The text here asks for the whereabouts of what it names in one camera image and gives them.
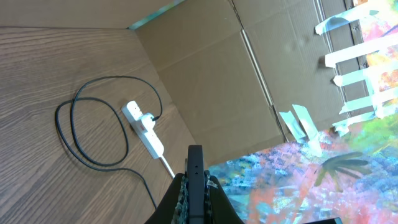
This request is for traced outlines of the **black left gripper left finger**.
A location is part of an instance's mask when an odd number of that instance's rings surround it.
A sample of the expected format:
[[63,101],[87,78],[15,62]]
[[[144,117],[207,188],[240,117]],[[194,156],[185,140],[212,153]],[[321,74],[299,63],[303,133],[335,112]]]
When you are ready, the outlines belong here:
[[188,223],[188,179],[185,174],[175,175],[155,212],[145,224]]

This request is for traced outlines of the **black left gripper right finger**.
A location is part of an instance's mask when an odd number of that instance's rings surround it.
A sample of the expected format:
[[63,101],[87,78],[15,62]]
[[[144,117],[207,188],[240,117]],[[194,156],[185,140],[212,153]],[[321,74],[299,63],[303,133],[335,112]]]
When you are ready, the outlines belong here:
[[244,224],[218,179],[205,171],[205,224]]

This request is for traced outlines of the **blue screen smartphone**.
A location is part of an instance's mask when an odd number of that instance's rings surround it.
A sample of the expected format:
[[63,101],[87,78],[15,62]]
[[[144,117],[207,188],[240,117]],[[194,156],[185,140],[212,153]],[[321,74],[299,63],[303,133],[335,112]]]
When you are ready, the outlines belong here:
[[205,223],[205,175],[201,145],[189,145],[187,157],[189,224]]

